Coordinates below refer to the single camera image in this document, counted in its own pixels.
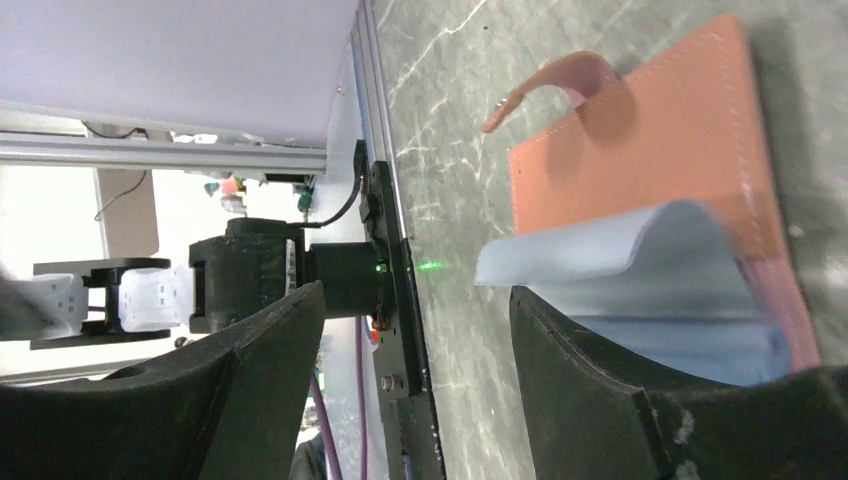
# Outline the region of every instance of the black cable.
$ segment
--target black cable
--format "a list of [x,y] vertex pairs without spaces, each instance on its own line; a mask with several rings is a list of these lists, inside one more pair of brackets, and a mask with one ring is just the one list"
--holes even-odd
[[95,222],[99,222],[99,221],[100,221],[101,216],[103,215],[103,212],[105,212],[105,211],[106,211],[106,209],[107,209],[107,208],[109,208],[109,206],[110,206],[110,205],[112,205],[112,203],[114,203],[114,202],[115,202],[115,200],[117,200],[117,199],[119,199],[119,198],[121,198],[121,197],[123,197],[123,196],[125,196],[125,195],[129,195],[129,194],[131,194],[132,192],[136,191],[136,190],[138,189],[138,187],[140,187],[140,186],[141,186],[142,182],[144,182],[144,179],[145,179],[145,178],[147,178],[147,170],[145,170],[145,171],[141,172],[141,178],[139,178],[139,179],[138,179],[138,183],[136,183],[135,185],[133,185],[133,186],[132,186],[132,188],[129,188],[129,189],[127,189],[127,190],[124,190],[123,192],[121,192],[121,193],[119,193],[119,194],[115,195],[115,196],[114,196],[114,197],[112,197],[112,198],[111,198],[108,202],[106,202],[106,205],[103,205],[103,208],[101,208],[100,210],[98,210],[98,211],[97,211],[97,214],[96,214],[96,215],[94,215],[94,221],[95,221]]
[[108,138],[110,140],[123,140],[125,138],[132,137],[136,133],[140,133],[140,134],[144,135],[145,137],[147,137],[148,139],[150,138],[150,136],[147,134],[147,130],[145,130],[143,128],[136,127],[136,128],[133,128],[132,130],[130,130],[129,132],[123,134],[123,135],[110,136],[110,135],[104,135],[104,134],[98,132],[97,130],[92,128],[91,125],[89,125],[88,122],[86,122],[85,120],[81,120],[81,122],[82,122],[83,126],[86,129],[88,129],[89,132],[91,132],[92,135],[94,135],[95,137],[98,137],[98,138]]
[[304,223],[292,223],[290,226],[294,228],[323,228],[327,225],[335,223],[338,219],[342,218],[350,207],[353,205],[353,202],[356,201],[356,197],[359,195],[359,191],[362,188],[362,176],[365,174],[366,164],[368,161],[368,150],[365,148],[364,140],[356,141],[356,149],[353,152],[353,190],[350,192],[350,197],[348,197],[347,201],[342,208],[336,212],[335,215],[324,220],[323,222],[304,222]]

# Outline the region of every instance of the marble surface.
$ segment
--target marble surface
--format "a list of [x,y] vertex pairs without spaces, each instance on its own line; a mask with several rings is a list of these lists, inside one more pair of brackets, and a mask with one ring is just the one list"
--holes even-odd
[[534,478],[508,292],[475,288],[480,248],[509,235],[506,153],[567,108],[548,88],[491,136],[494,103],[579,49],[624,75],[717,13],[746,24],[798,276],[822,356],[848,363],[848,2],[376,0],[396,168],[451,479]]

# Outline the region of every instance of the wallet flap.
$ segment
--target wallet flap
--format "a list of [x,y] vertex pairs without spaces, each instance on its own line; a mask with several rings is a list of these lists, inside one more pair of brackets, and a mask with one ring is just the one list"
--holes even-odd
[[793,368],[819,363],[788,260],[748,43],[735,17],[715,17],[606,84],[509,159],[516,234],[681,198],[706,205],[781,319]]

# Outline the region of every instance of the purple cable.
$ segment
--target purple cable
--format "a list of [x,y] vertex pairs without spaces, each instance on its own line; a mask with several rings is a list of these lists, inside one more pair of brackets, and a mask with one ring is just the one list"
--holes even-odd
[[362,367],[362,331],[364,317],[356,319],[356,395],[359,400],[359,478],[368,478],[368,429],[365,419],[365,369]]
[[318,414],[318,426],[321,428],[321,437],[324,439],[324,454],[327,457],[327,468],[333,474],[333,480],[342,480],[342,468],[339,465],[339,457],[336,455],[336,442],[333,440],[333,431],[330,430],[330,420],[327,418],[327,407],[324,405],[324,395],[318,386],[318,378],[310,375],[309,389],[315,400],[315,412]]

